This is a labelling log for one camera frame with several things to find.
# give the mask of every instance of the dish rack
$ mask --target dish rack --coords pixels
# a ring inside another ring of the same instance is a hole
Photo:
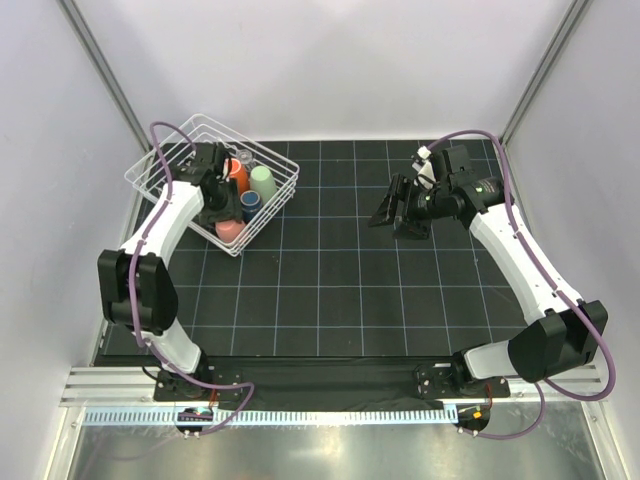
[[[222,142],[235,154],[239,150],[249,150],[253,154],[255,164],[264,165],[273,174],[278,187],[277,193],[262,206],[260,212],[251,219],[233,242],[224,243],[221,241],[215,235],[213,225],[209,230],[194,222],[189,224],[192,230],[215,244],[220,250],[227,252],[232,257],[236,257],[278,213],[287,200],[293,196],[300,167],[297,163],[203,114],[193,115],[180,126],[180,129],[194,142]],[[166,137],[160,143],[160,147],[170,165],[180,165],[191,153],[189,145],[176,132]],[[166,183],[164,171],[155,149],[138,160],[135,165],[127,170],[124,177],[133,185],[133,188],[153,203],[158,201],[162,187]]]

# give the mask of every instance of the black mat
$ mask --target black mat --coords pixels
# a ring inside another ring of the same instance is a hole
[[[488,142],[461,143],[480,176],[500,174]],[[300,165],[284,212],[242,257],[189,230],[171,259],[180,321],[209,355],[449,355],[525,326],[496,264],[458,222],[434,222],[423,242],[367,228],[390,174],[412,173],[418,141],[267,146]],[[136,354],[147,352],[110,326],[100,355]]]

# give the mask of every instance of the white wall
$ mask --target white wall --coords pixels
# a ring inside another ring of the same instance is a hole
[[[500,132],[570,0],[79,0],[142,123],[259,139]]]
[[[573,286],[609,311],[605,339],[619,374],[612,406],[636,464],[639,22],[635,0],[593,2],[510,146],[537,238]]]
[[[0,465],[42,478],[69,369],[100,322],[96,259],[117,245],[140,155],[56,2],[0,15]]]

